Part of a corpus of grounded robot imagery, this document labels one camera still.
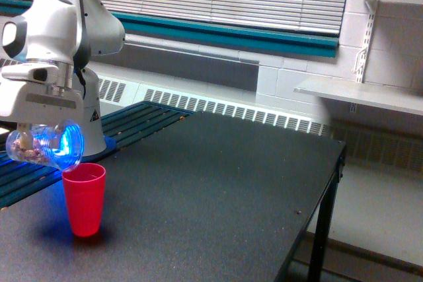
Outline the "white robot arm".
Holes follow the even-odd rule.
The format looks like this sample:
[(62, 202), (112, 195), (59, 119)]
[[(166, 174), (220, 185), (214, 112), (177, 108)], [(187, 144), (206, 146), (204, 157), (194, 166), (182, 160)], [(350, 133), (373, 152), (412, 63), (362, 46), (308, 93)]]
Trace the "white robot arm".
[(4, 24), (2, 47), (15, 60), (1, 68), (1, 119), (17, 124), (7, 139), (12, 159), (47, 163), (60, 140), (41, 142), (39, 128), (82, 137), (86, 157), (106, 149), (98, 76), (87, 65), (94, 55), (118, 53), (124, 39), (101, 0), (33, 0)]

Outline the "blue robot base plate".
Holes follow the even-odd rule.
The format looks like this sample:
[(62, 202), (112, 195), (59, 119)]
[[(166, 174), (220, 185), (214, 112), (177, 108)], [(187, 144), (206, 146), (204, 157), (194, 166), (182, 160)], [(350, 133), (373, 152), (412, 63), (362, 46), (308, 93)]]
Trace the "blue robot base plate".
[(114, 154), (117, 151), (117, 145), (116, 145), (116, 141), (111, 138), (108, 137), (106, 135), (103, 136), (104, 137), (104, 143), (105, 143), (105, 149), (102, 150), (99, 153), (96, 154), (92, 154), (92, 155), (87, 155), (86, 151), (84, 151), (83, 153), (83, 158), (81, 160), (81, 162), (98, 162), (112, 154)]

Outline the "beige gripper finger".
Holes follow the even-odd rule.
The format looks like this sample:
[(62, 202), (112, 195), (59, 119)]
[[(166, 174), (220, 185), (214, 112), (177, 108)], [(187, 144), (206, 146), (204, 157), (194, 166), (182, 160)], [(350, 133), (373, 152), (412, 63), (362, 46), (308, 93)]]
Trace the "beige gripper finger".
[(30, 124), (29, 123), (18, 123), (17, 131), (19, 132), (20, 147), (22, 149), (30, 148)]

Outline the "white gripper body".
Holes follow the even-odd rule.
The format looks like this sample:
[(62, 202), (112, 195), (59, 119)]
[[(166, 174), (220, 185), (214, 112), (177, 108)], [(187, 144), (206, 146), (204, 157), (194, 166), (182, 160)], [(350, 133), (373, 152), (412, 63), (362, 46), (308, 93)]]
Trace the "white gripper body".
[(83, 99), (72, 88), (73, 66), (62, 62), (26, 62), (1, 68), (1, 120), (56, 125), (81, 122)]

